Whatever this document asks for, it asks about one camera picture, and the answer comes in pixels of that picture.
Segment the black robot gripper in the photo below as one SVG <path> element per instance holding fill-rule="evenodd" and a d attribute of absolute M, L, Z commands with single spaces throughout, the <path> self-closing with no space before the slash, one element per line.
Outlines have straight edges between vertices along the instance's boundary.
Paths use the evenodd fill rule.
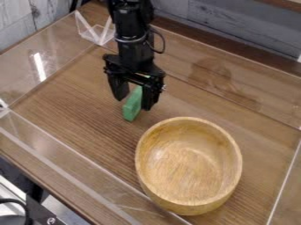
<path fill-rule="evenodd" d="M 130 93 L 130 83 L 142 86 L 141 108 L 149 111 L 160 101 L 164 70 L 154 62 L 154 35 L 141 40 L 118 40 L 118 54 L 105 54 L 104 72 L 108 75 L 113 96 L 122 101 Z"/>

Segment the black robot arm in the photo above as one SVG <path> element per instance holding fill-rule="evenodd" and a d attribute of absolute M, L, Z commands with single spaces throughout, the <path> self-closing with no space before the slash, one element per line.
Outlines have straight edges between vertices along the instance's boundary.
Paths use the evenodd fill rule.
<path fill-rule="evenodd" d="M 113 96 L 122 101 L 130 93 L 130 83 L 142 87 L 141 108 L 149 111 L 158 103 L 165 86 L 165 71 L 156 65 L 156 54 L 164 54 L 166 40 L 153 28 L 152 0 L 108 0 L 116 25 L 118 54 L 106 54 L 104 72 Z"/>

